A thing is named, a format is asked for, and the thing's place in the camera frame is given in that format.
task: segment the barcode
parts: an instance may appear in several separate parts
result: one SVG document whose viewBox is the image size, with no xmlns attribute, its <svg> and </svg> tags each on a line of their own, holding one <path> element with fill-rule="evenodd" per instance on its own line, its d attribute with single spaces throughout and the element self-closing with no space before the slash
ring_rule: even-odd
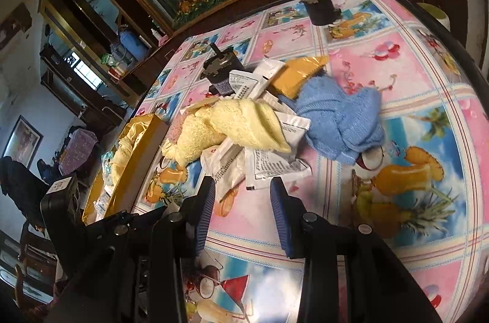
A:
<svg viewBox="0 0 489 323">
<path fill-rule="evenodd" d="M 241 87 L 241 90 L 239 92 L 239 94 L 236 96 L 237 99 L 242 99 L 245 95 L 248 94 L 248 91 L 250 90 L 250 88 L 246 85 L 243 85 Z"/>
<path fill-rule="evenodd" d="M 231 157 L 224 166 L 222 166 L 219 170 L 217 170 L 217 173 L 214 176 L 215 182 L 219 181 L 223 177 L 223 175 L 226 174 L 229 167 L 234 162 L 234 160 L 236 160 L 236 158 L 238 157 L 240 152 L 241 152 L 241 149 L 238 148 L 238 151 L 236 152 L 236 154 L 233 157 Z"/>
</svg>

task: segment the blue towel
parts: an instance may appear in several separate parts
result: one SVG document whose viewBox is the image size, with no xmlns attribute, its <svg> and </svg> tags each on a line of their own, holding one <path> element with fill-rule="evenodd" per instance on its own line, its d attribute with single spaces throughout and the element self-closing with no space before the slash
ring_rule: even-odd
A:
<svg viewBox="0 0 489 323">
<path fill-rule="evenodd" d="M 281 95 L 280 100 L 311 119 L 307 142 L 326 158 L 353 165 L 360 152 L 383 144 L 381 94 L 376 89 L 364 87 L 349 96 L 334 79 L 316 76 L 304 84 L 296 101 Z"/>
</svg>

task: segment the yellow box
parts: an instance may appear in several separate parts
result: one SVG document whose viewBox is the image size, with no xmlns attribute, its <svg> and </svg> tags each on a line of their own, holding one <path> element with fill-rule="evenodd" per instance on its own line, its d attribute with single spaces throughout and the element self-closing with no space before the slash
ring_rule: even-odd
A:
<svg viewBox="0 0 489 323">
<path fill-rule="evenodd" d="M 127 123 L 119 135 L 119 140 L 127 135 L 133 124 L 139 122 L 149 123 L 149 126 L 142 136 L 141 141 L 134 148 L 126 168 L 117 186 L 114 188 L 104 217 L 108 217 L 122 210 L 130 211 L 132 209 L 148 173 L 148 169 L 156 153 L 160 150 L 161 142 L 168 131 L 168 125 L 160 120 L 158 116 L 153 114 L 138 116 L 137 118 L 132 118 Z M 104 180 L 102 179 L 102 169 L 100 169 L 90 188 L 89 197 L 83 212 L 82 220 L 86 225 L 89 223 L 89 216 L 95 211 L 94 202 L 99 199 L 103 189 Z"/>
</svg>

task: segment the blue gripper pad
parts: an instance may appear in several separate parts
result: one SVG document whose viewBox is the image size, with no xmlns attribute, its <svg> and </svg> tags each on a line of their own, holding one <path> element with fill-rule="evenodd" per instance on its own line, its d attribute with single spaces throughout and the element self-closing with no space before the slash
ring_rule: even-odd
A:
<svg viewBox="0 0 489 323">
<path fill-rule="evenodd" d="M 275 177 L 270 182 L 270 202 L 282 250 L 290 259 L 303 258 L 301 219 L 306 208 L 302 201 L 289 196 L 282 179 Z"/>
<path fill-rule="evenodd" d="M 216 199 L 216 183 L 212 177 L 204 177 L 202 181 L 203 186 L 209 187 L 209 193 L 207 194 L 204 208 L 200 216 L 199 223 L 196 230 L 196 253 L 199 253 L 204 249 L 205 240 L 207 239 L 207 232 L 209 230 L 209 224 L 211 222 L 212 209 L 214 207 L 214 200 Z"/>
</svg>

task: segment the paper packet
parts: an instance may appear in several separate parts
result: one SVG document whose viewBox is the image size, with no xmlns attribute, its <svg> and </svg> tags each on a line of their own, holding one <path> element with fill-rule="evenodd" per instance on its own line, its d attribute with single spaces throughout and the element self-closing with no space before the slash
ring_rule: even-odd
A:
<svg viewBox="0 0 489 323">
<path fill-rule="evenodd" d="M 189 105 L 189 106 L 187 106 L 187 107 L 185 107 L 183 109 L 180 109 L 180 113 L 182 115 L 185 112 L 195 113 L 196 111 L 198 111 L 203 106 L 213 105 L 213 104 L 215 104 L 219 100 L 220 100 L 220 98 L 219 97 L 216 97 L 216 96 L 209 97 L 209 98 L 203 99 L 202 101 L 196 102 L 195 104 Z"/>
<path fill-rule="evenodd" d="M 107 206 L 110 201 L 111 196 L 107 193 L 106 190 L 103 190 L 97 201 L 94 202 L 94 207 L 97 211 L 97 217 L 104 217 L 105 211 L 107 210 Z"/>
<path fill-rule="evenodd" d="M 100 156 L 102 160 L 102 179 L 106 185 L 114 185 L 111 177 L 111 159 L 114 157 L 114 152 L 109 151 Z"/>
<path fill-rule="evenodd" d="M 292 153 L 286 155 L 279 152 L 274 152 L 289 162 L 294 160 L 297 155 L 297 146 L 299 146 L 300 140 L 306 134 L 306 131 L 311 127 L 311 120 L 295 115 L 287 115 L 282 112 L 275 112 L 277 119 L 280 122 L 280 128 L 284 134 L 285 141 L 290 146 Z"/>
<path fill-rule="evenodd" d="M 295 158 L 299 142 L 309 130 L 311 121 L 281 112 L 275 114 L 292 153 L 245 148 L 247 190 L 267 188 L 273 177 L 281 177 L 284 182 L 290 182 L 312 175 L 309 165 Z"/>
<path fill-rule="evenodd" d="M 200 156 L 200 164 L 216 184 L 216 200 L 245 179 L 245 151 L 227 137 L 219 146 L 207 148 Z"/>
<path fill-rule="evenodd" d="M 292 108 L 290 108 L 287 104 L 283 104 L 276 96 L 269 93 L 267 90 L 262 93 L 258 101 L 261 99 L 271 106 L 274 111 L 295 116 L 295 112 L 292 110 Z"/>
<path fill-rule="evenodd" d="M 309 165 L 301 159 L 289 163 L 276 153 L 249 148 L 244 149 L 244 157 L 247 190 L 268 188 L 273 177 L 291 182 L 312 175 Z"/>
<path fill-rule="evenodd" d="M 234 98 L 258 98 L 284 65 L 282 61 L 265 58 L 253 73 L 236 70 L 229 72 L 229 84 L 236 93 Z"/>
</svg>

